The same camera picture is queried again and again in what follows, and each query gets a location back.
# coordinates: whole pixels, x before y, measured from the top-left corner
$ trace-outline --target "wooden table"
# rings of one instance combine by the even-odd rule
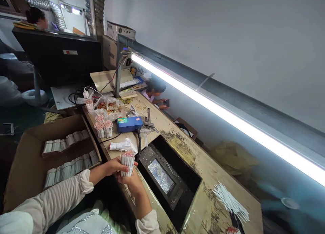
[[[202,178],[181,233],[225,233],[226,229],[232,226],[229,212],[212,192],[214,184],[221,182],[249,212],[250,222],[244,224],[245,233],[262,234],[263,223],[260,203],[142,94],[138,93],[137,98],[143,101],[145,106],[150,108],[151,122],[155,124],[156,129],[159,131],[159,133],[152,132],[148,135],[148,143],[152,142],[159,135],[163,136],[173,150]],[[93,127],[95,123],[94,117],[88,113],[86,107],[83,107],[83,110],[92,129],[97,134]],[[116,126],[113,126],[113,136],[116,135],[117,129]],[[133,132],[123,133],[114,139],[113,142],[123,142],[127,138],[132,142],[133,149],[137,149],[138,138]],[[109,141],[100,145],[107,160],[111,160],[121,153],[120,151],[109,151]],[[141,146],[142,149],[145,148],[144,138],[142,138]],[[141,173],[138,169],[136,170],[145,186],[152,208],[157,212],[161,233],[177,233]],[[131,197],[126,186],[121,184],[121,189],[131,209],[135,213],[134,198]]]

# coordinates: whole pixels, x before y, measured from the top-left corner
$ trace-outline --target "dark hair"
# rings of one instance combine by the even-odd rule
[[[152,89],[154,92],[164,92],[166,90],[166,83],[155,75],[151,76],[151,80],[147,82],[147,84],[147,91],[149,92],[151,92]]]
[[[27,22],[32,24],[36,24],[39,21],[39,19],[45,19],[44,13],[36,7],[31,7],[30,10],[27,10],[26,17],[27,17]]]

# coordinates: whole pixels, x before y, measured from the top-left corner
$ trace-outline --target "sticker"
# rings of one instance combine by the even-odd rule
[[[65,49],[63,49],[63,53],[65,55],[78,55],[78,52],[76,50],[65,50]]]
[[[127,118],[122,118],[122,119],[118,119],[119,123],[127,123],[128,119]]]

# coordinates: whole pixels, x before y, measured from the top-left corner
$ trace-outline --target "plastic bag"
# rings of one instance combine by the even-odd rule
[[[94,117],[101,114],[105,120],[114,122],[117,118],[125,117],[126,112],[122,101],[112,97],[100,97],[89,113]]]
[[[211,150],[210,155],[233,176],[242,175],[260,164],[246,149],[235,142],[221,142]]]

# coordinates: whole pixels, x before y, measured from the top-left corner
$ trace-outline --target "light fixture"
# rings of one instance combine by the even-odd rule
[[[203,96],[199,92],[195,91],[194,89],[188,87],[181,81],[175,79],[174,77],[170,76],[163,70],[157,68],[156,66],[150,64],[143,58],[132,54],[132,60],[138,63],[139,65],[143,66],[156,76],[160,77],[188,97],[192,98],[217,116],[221,117],[223,120],[231,124],[232,126],[236,127],[238,130],[245,133],[247,136],[251,137],[315,181],[325,187],[325,171],[320,168],[319,166],[315,165],[308,159],[304,158],[297,152],[293,151],[292,149],[288,148],[287,146],[283,145],[279,141],[275,140],[273,137],[267,135],[263,131],[257,129],[253,125],[249,124],[245,120],[237,117],[230,111],[226,110],[225,108],[221,107],[220,105],[216,104],[212,100],[208,99],[207,97]]]
[[[78,9],[76,9],[76,8],[74,8],[74,7],[72,7],[72,13],[73,13],[73,14],[76,14],[76,15],[80,15],[80,10],[78,10]]]

